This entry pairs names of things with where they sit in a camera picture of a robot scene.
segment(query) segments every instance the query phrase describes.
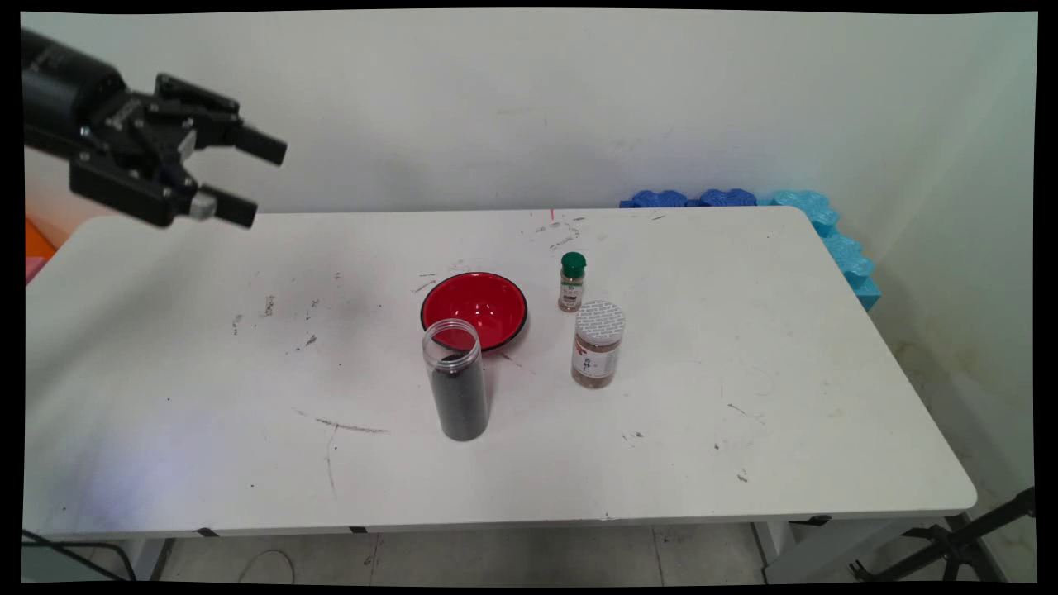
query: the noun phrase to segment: brown spice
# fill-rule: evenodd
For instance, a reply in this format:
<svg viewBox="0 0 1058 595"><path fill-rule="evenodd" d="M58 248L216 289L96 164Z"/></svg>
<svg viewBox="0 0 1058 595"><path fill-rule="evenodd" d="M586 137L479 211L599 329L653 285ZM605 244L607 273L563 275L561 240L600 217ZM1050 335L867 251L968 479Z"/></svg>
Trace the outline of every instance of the brown spice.
<svg viewBox="0 0 1058 595"><path fill-rule="evenodd" d="M620 341L609 345L595 345L592 343L588 343L587 341L581 339L579 335L573 336L573 349L577 350L583 349L588 353L608 354L610 351L616 351L620 346L621 346ZM585 376L583 373L581 373L581 371L577 369L577 367L570 366L570 369L572 371L573 374L573 380L576 380L578 384L584 386L585 389L602 389L603 386L606 386L610 382L613 382L614 375L617 374L615 372L609 376L604 376L602 378L592 378L590 376Z"/></svg>
<svg viewBox="0 0 1058 595"><path fill-rule="evenodd" d="M568 277L568 276L562 274L561 272L559 273L559 277L562 280L562 283L560 284L560 287L577 286L578 288L583 288L583 286L584 286L584 277L577 277L577 278ZM559 309L560 310L562 310L564 312L576 312L580 308L581 308L581 295L580 294L577 295L577 301L576 302L569 302L569 301L563 299L562 291L559 292Z"/></svg>

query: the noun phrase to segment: green cap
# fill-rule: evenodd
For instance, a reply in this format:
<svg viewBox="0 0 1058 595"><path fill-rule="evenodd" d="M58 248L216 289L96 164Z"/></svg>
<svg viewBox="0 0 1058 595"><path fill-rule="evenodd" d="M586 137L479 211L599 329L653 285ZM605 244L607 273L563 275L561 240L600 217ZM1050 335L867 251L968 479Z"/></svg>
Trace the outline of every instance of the green cap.
<svg viewBox="0 0 1058 595"><path fill-rule="evenodd" d="M581 278L584 276L584 267L588 262L580 252L566 252L562 255L562 274L569 278Z"/></svg>

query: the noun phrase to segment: blue foam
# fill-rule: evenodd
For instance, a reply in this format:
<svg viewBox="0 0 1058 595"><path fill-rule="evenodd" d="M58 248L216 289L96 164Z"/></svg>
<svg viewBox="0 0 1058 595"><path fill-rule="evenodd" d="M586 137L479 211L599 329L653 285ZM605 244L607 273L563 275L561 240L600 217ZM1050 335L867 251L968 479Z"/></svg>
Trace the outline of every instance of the blue foam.
<svg viewBox="0 0 1058 595"><path fill-rule="evenodd" d="M698 200L689 202L694 204L688 206L756 206L756 197L742 188L731 188L729 192L711 188Z"/></svg>
<svg viewBox="0 0 1058 595"><path fill-rule="evenodd" d="M622 200L621 209L656 209L658 206L687 206L687 197L676 191L664 191L656 193L643 191L632 197L632 200Z"/></svg>
<svg viewBox="0 0 1058 595"><path fill-rule="evenodd" d="M871 311L871 308L874 307L874 305L878 302L878 299L881 298L881 290L878 289L878 286L875 285L873 281L871 281L871 277L865 278L863 281L863 285L859 286L855 292L856 296L859 298L863 309L868 311Z"/></svg>
<svg viewBox="0 0 1058 595"><path fill-rule="evenodd" d="M766 199L764 204L785 204L800 209L808 216L819 237L827 237L834 233L834 228L840 218L838 212L831 209L831 201L813 191L780 191Z"/></svg>
<svg viewBox="0 0 1058 595"><path fill-rule="evenodd" d="M829 237L823 238L823 245L853 289L859 289L874 272L874 263L860 254L863 247L855 239L834 230Z"/></svg>

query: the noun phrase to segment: black cable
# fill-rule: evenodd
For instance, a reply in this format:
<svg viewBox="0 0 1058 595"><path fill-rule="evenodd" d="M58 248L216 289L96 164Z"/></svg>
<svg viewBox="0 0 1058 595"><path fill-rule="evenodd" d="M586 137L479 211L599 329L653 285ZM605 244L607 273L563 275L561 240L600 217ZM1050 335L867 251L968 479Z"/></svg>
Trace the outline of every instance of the black cable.
<svg viewBox="0 0 1058 595"><path fill-rule="evenodd" d="M235 582L242 582L242 579L247 577L247 573L250 572L250 566L254 565L254 562L257 561L257 558L260 558L261 556L266 554L271 554L273 552L287 559L287 564L290 566L290 583L294 584L297 581L297 575L294 574L294 561L291 560L290 556L288 556L287 553L284 552L282 549L266 549L264 552L261 552L260 554L254 556L249 562L247 562L247 565L242 569L242 572L239 573L239 578L235 579Z"/></svg>
<svg viewBox="0 0 1058 595"><path fill-rule="evenodd" d="M102 574L103 576L109 579L135 581L135 573L132 572L132 563L129 562L129 557L125 554L124 549L112 543L102 543L92 541L51 541L26 529L22 529L22 537L28 537L35 542L35 543L22 542L22 547L48 547L54 552L57 552L66 556L67 558L80 562L85 566L88 566L89 569ZM115 575L114 573L108 571L107 569L104 569L103 566L91 562L90 560L88 560L88 558L85 558L84 556L79 556L77 554L74 554L73 552L70 552L69 549L67 549L68 547L103 547L105 549L112 549L116 552L117 556L122 559L122 563L125 564L125 571L129 574L129 577L127 579L122 578Z"/></svg>

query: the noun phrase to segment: white wall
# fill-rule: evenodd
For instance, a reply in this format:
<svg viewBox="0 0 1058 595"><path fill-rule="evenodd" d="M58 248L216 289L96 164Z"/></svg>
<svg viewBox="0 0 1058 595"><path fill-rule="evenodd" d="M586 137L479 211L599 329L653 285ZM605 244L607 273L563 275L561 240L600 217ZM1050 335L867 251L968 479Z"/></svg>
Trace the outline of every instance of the white wall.
<svg viewBox="0 0 1058 595"><path fill-rule="evenodd" d="M189 167L266 212L615 206L669 187L823 192L878 262L874 320L977 483L979 509L1033 482L1036 14L21 20L110 61L133 87L166 71L238 98L289 141L286 164L214 149ZM53 241L103 212L69 195L57 160L29 150L25 175L26 213ZM1028 525L989 542L1015 579L1035 579Z"/></svg>
<svg viewBox="0 0 1058 595"><path fill-rule="evenodd" d="M831 195L869 251L936 144L995 15L442 10L22 15L153 86L167 71L290 142L281 169L229 149L200 179L262 211L615 206L643 188ZM63 239L102 208L26 152L26 209Z"/></svg>
<svg viewBox="0 0 1058 595"><path fill-rule="evenodd" d="M1035 16L982 65L986 84L948 121L948 151L907 191L918 205L875 275L872 311L978 488L981 513L1035 484L1033 143ZM1011 580L1036 580L1036 523L986 544Z"/></svg>

